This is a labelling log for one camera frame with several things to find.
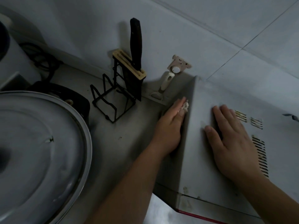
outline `metal pot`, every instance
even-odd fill
[[[0,223],[58,223],[86,182],[92,141],[66,102],[30,91],[0,93]]]

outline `knife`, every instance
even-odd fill
[[[142,35],[140,21],[136,18],[130,20],[131,25],[131,56],[132,56],[132,66],[137,70],[141,70],[141,56],[142,56]]]

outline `cable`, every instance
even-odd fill
[[[63,62],[57,60],[53,55],[44,52],[42,48],[33,43],[24,42],[20,43],[19,45],[37,68],[49,72],[48,77],[43,81],[50,82],[55,71],[60,67],[61,64],[63,64]]]

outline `kitchen countertop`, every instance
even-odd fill
[[[90,84],[103,92],[102,79],[67,65],[55,73],[52,83],[70,88],[93,100]],[[142,98],[126,114],[112,124],[91,105],[89,125],[92,136],[93,157],[88,180],[73,207],[61,224],[83,224],[105,196],[120,181],[132,162],[148,145],[162,105]],[[210,222],[179,214],[154,194],[144,224],[208,224]]]

